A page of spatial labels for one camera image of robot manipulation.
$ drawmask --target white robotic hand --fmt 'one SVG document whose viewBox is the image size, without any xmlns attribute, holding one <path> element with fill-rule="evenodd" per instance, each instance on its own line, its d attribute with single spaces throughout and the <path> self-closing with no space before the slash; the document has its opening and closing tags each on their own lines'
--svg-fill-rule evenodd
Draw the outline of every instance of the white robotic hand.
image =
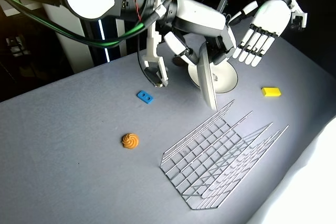
<svg viewBox="0 0 336 224">
<path fill-rule="evenodd" d="M 266 1 L 256 13 L 233 58 L 255 67 L 276 37 L 287 27 L 291 10 L 282 0 Z"/>
</svg>

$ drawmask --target green cable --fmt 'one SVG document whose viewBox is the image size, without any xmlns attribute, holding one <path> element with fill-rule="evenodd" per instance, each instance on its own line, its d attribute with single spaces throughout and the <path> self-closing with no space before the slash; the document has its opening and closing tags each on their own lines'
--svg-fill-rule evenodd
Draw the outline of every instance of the green cable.
<svg viewBox="0 0 336 224">
<path fill-rule="evenodd" d="M 20 5 L 20 6 L 23 6 L 18 0 L 11 0 L 13 1 L 14 3 Z M 69 37 L 69 38 L 73 38 L 73 39 L 76 39 L 76 37 L 74 37 L 73 35 L 67 33 L 66 31 L 54 26 L 53 24 L 39 18 L 38 16 L 35 16 L 35 15 L 29 15 L 32 19 L 40 22 L 40 23 L 43 23 L 44 25 L 46 25 L 47 27 L 57 31 L 58 33 L 66 36 L 66 37 Z M 126 33 L 124 33 L 122 36 L 127 36 L 127 35 L 130 35 L 132 33 L 135 33 L 137 31 L 139 31 L 140 29 L 142 29 L 144 27 L 144 24 L 143 23 L 139 23 L 138 25 L 136 25 L 135 27 L 133 27 L 131 30 L 127 31 Z M 112 41 L 112 42 L 94 42 L 94 41 L 90 41 L 89 43 L 92 44 L 92 45 L 95 45 L 95 46 L 99 46 L 99 47 L 110 47 L 110 46 L 113 46 L 113 45 L 116 45 L 118 43 L 120 43 L 121 40 L 117 40 L 117 41 Z"/>
</svg>

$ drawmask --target wire dish rack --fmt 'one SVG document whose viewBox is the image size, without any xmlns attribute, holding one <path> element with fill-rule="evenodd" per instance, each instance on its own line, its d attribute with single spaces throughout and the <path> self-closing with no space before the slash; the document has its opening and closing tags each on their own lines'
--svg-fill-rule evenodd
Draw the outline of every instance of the wire dish rack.
<svg viewBox="0 0 336 224">
<path fill-rule="evenodd" d="M 169 148 L 162 156 L 161 170 L 191 209 L 221 206 L 237 185 L 288 128 L 263 138 L 273 123 L 240 137 L 223 117 L 234 101 Z"/>
</svg>

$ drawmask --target orange cookie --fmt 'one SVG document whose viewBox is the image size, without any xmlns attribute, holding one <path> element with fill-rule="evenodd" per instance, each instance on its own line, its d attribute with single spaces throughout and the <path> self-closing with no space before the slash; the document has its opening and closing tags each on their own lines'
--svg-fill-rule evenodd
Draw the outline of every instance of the orange cookie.
<svg viewBox="0 0 336 224">
<path fill-rule="evenodd" d="M 126 134 L 122 137 L 122 145 L 124 148 L 134 149 L 139 144 L 139 137 L 133 133 Z"/>
</svg>

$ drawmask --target white light strip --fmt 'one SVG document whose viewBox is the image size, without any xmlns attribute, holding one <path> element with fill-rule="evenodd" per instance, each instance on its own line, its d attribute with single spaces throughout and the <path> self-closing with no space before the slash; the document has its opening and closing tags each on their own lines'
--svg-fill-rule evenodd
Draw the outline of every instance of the white light strip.
<svg viewBox="0 0 336 224">
<path fill-rule="evenodd" d="M 104 35 L 104 30 L 103 30 L 103 25 L 102 25 L 102 23 L 101 23 L 101 19 L 98 20 L 98 24 L 99 24 L 99 29 L 100 29 L 101 38 L 102 38 L 102 39 L 105 39 L 105 35 Z M 109 52 L 107 51 L 107 48 L 105 48 L 105 54 L 106 54 L 107 62 L 110 62 L 110 56 L 109 56 Z"/>
</svg>

